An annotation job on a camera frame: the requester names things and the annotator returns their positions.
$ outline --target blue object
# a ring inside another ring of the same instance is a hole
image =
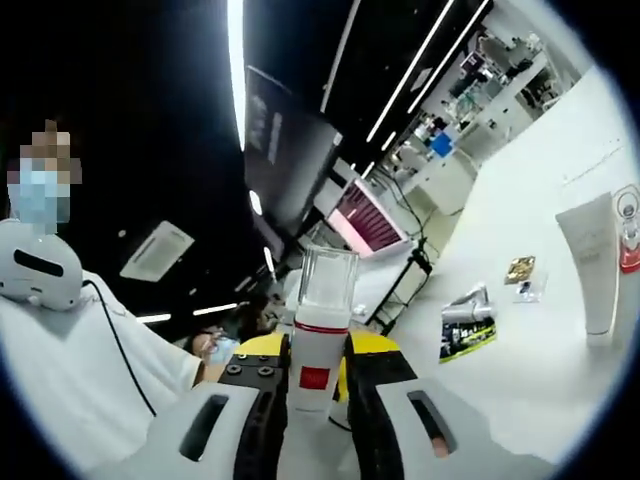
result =
[[[446,157],[453,147],[451,146],[451,137],[444,132],[438,134],[431,142],[431,149],[441,157]]]

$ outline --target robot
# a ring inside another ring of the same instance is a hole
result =
[[[64,241],[35,236],[15,219],[0,222],[0,238],[1,295],[36,297],[58,311],[74,306],[82,269]],[[290,347],[283,333],[245,342],[218,383],[201,383],[159,412],[142,448],[121,462],[101,465],[88,478],[282,478],[278,465],[289,420]],[[543,479],[551,471],[544,461],[495,443],[486,419],[436,381],[418,378],[391,339],[351,332],[341,371],[336,398],[348,401],[362,479]],[[435,454],[434,438],[446,442],[447,458]]]

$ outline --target blue face mask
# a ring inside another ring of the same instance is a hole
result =
[[[213,352],[209,355],[209,364],[227,364],[231,357],[233,357],[233,352],[238,348],[240,342],[236,340],[232,340],[230,338],[222,337],[216,340],[216,346],[213,349]]]
[[[57,233],[71,216],[68,184],[58,183],[58,172],[31,170],[31,159],[20,160],[20,183],[8,185],[11,216],[31,223],[41,233]]]

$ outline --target white cylindrical container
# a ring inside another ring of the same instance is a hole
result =
[[[290,407],[327,420],[351,318],[358,256],[311,247],[305,254],[291,341]]]

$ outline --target red stripe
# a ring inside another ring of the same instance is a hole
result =
[[[297,320],[293,321],[293,325],[300,330],[304,330],[305,332],[326,333],[328,335],[343,335],[345,333],[349,333],[349,328],[315,327],[313,325],[305,325],[304,323],[300,323]]]

